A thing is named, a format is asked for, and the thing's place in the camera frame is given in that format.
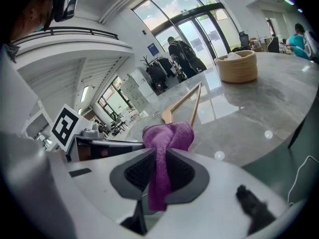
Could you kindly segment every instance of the door frame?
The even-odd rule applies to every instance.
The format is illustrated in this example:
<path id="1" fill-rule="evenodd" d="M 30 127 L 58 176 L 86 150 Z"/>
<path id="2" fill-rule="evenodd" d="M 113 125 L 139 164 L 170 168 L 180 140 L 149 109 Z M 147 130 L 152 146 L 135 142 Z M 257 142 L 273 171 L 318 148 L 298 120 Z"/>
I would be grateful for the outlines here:
<path id="1" fill-rule="evenodd" d="M 194 27 L 196 28 L 196 30 L 198 31 L 198 33 L 200 34 L 201 38 L 203 38 L 204 40 L 204 43 L 208 49 L 208 52 L 213 60 L 213 63 L 214 62 L 214 59 L 216 58 L 216 54 L 215 54 L 215 51 L 213 50 L 212 48 L 212 45 L 210 45 L 209 43 L 209 39 L 207 38 L 206 34 L 204 33 L 203 29 L 201 28 L 201 26 L 198 24 L 198 22 L 196 21 L 196 18 L 193 16 L 191 18 L 188 18 L 188 19 L 185 19 L 183 20 L 182 22 L 179 22 L 177 25 L 176 25 L 176 28 L 178 29 L 178 33 L 181 35 L 181 37 L 183 38 L 183 40 L 189 45 L 191 46 L 191 44 L 189 43 L 188 39 L 186 38 L 186 36 L 184 35 L 184 33 L 182 32 L 182 30 L 180 29 L 180 25 L 186 23 L 190 21 Z"/>
<path id="2" fill-rule="evenodd" d="M 194 25 L 194 27 L 196 28 L 196 30 L 198 31 L 198 33 L 203 38 L 203 40 L 204 40 L 204 42 L 206 44 L 206 47 L 207 47 L 207 49 L 208 49 L 208 51 L 209 51 L 209 53 L 210 53 L 210 55 L 212 57 L 213 63 L 215 63 L 214 60 L 215 60 L 215 58 L 217 58 L 217 55 L 216 55 L 216 52 L 214 50 L 214 47 L 213 47 L 213 45 L 211 43 L 211 40 L 209 40 L 206 31 L 203 29 L 203 27 L 201 26 L 201 24 L 197 20 L 198 17 L 205 16 L 205 15 L 208 16 L 208 18 L 211 20 L 211 22 L 215 26 L 215 28 L 217 30 L 217 33 L 219 34 L 220 38 L 222 39 L 222 42 L 223 42 L 223 44 L 224 44 L 224 46 L 226 48 L 227 53 L 231 52 L 224 33 L 222 32 L 221 28 L 219 27 L 217 21 L 215 20 L 213 15 L 210 13 L 210 11 L 202 12 L 202 13 L 199 13 L 197 15 L 193 15 L 193 16 L 190 16 L 188 18 L 185 18 L 185 19 L 181 20 L 180 22 L 178 22 L 177 24 L 175 24 L 175 28 L 176 28 L 177 32 L 180 34 L 180 36 L 182 37 L 182 39 L 188 45 L 191 46 L 191 44 L 188 42 L 186 36 L 184 35 L 184 33 L 182 32 L 182 30 L 179 27 L 180 25 L 184 24 L 185 22 L 191 21 L 192 24 Z"/>

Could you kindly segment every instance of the glass door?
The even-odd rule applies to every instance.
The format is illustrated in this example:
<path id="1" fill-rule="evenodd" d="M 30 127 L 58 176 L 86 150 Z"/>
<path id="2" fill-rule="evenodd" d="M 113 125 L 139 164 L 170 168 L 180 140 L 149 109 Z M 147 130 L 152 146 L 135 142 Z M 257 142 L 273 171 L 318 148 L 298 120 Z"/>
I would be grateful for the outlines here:
<path id="1" fill-rule="evenodd" d="M 212 68 L 214 67 L 214 61 L 206 45 L 206 37 L 203 36 L 195 26 L 194 19 L 190 19 L 185 23 L 178 25 L 178 28 L 181 31 L 181 34 L 184 35 L 185 41 L 193 48 L 196 56 L 200 58 L 208 69 Z"/>
<path id="2" fill-rule="evenodd" d="M 215 22 L 219 26 L 219 29 L 222 31 L 225 36 L 227 43 L 229 45 L 229 50 L 233 50 L 234 48 L 240 47 L 240 39 L 238 34 L 238 29 L 228 15 L 226 10 L 217 9 L 210 11 L 210 14 L 214 17 Z"/>
<path id="3" fill-rule="evenodd" d="M 225 47 L 225 43 L 223 42 L 216 26 L 210 19 L 210 17 L 205 14 L 203 16 L 196 17 L 197 22 L 204 30 L 206 37 L 209 39 L 209 43 L 212 46 L 214 53 L 217 57 L 225 56 L 228 54 L 227 49 Z"/>

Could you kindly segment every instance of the sign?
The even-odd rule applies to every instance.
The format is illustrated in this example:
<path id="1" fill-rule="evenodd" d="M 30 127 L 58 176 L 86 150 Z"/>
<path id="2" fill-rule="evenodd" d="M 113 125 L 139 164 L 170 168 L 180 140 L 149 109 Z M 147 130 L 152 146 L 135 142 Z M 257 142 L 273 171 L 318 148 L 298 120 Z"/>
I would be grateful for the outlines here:
<path id="1" fill-rule="evenodd" d="M 75 134 L 81 134 L 83 130 L 92 129 L 92 123 L 79 115 L 67 105 L 64 105 L 54 121 L 51 129 L 51 139 L 55 141 L 65 152 Z"/>
<path id="2" fill-rule="evenodd" d="M 156 54 L 159 53 L 159 50 L 157 49 L 157 47 L 155 46 L 154 43 L 152 43 L 150 46 L 148 46 L 148 49 L 150 51 L 150 53 L 155 56 Z"/>
<path id="3" fill-rule="evenodd" d="M 66 143 L 68 142 L 72 130 L 74 129 L 78 120 L 79 118 L 77 116 L 75 116 L 67 108 L 63 108 L 52 129 L 52 134 L 58 138 L 63 146 L 66 146 Z"/>

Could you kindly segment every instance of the marble tabletop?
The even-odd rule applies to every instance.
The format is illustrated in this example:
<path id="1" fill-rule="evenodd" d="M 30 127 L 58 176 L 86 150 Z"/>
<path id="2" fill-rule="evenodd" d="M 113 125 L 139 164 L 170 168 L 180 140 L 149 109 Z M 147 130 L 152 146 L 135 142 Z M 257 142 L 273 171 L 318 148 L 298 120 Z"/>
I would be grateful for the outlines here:
<path id="1" fill-rule="evenodd" d="M 201 82 L 195 139 L 189 151 L 239 166 L 266 155 L 289 138 L 307 115 L 316 98 L 319 66 L 286 54 L 256 55 L 257 80 L 225 83 L 216 68 L 208 69 L 147 105 L 125 140 L 142 141 L 143 128 L 163 124 L 162 111 Z M 189 122 L 195 100 L 196 94 L 178 107 L 173 121 Z"/>

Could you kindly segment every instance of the chair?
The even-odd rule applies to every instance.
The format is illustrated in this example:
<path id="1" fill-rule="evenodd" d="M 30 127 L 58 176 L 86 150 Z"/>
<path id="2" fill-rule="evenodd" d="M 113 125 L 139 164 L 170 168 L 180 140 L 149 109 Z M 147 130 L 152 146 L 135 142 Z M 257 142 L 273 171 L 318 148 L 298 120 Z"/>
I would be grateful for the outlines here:
<path id="1" fill-rule="evenodd" d="M 274 37 L 267 46 L 268 52 L 279 53 L 279 40 L 278 37 Z"/>
<path id="2" fill-rule="evenodd" d="M 240 39 L 240 45 L 241 45 L 240 50 L 250 50 L 248 34 L 245 34 L 244 31 L 240 32 L 239 39 Z"/>

